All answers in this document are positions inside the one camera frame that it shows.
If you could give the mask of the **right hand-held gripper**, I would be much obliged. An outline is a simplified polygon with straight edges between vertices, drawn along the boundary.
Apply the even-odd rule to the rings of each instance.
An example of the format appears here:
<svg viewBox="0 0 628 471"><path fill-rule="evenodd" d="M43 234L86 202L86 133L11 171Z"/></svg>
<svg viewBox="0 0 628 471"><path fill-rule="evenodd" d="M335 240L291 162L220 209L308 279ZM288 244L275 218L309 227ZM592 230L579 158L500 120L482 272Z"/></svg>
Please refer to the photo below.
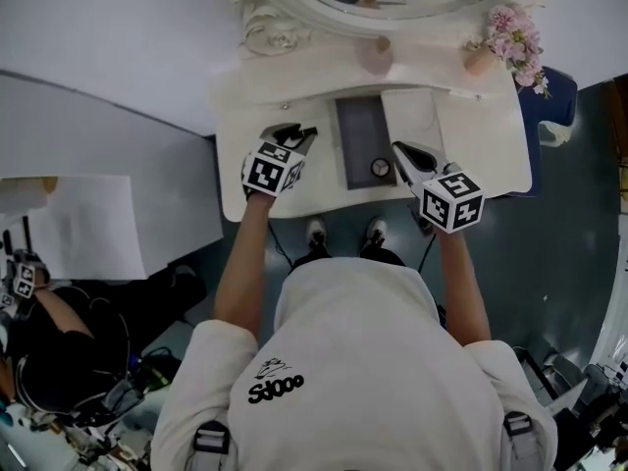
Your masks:
<svg viewBox="0 0 628 471"><path fill-rule="evenodd" d="M448 234L481 220L484 190L456 163L415 142L394 141L392 153L401 178L419 201L422 219Z"/></svg>

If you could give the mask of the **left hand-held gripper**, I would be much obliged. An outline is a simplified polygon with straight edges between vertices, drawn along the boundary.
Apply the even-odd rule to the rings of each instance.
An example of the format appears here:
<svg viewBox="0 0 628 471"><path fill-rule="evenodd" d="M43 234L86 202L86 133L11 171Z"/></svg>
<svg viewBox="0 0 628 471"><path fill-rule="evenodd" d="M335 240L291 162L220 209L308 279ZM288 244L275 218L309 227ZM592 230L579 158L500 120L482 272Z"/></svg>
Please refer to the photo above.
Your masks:
<svg viewBox="0 0 628 471"><path fill-rule="evenodd" d="M278 197L300 179L307 153L307 138L316 127L283 123L265 128L243 160L241 184L246 197L263 193Z"/></svg>

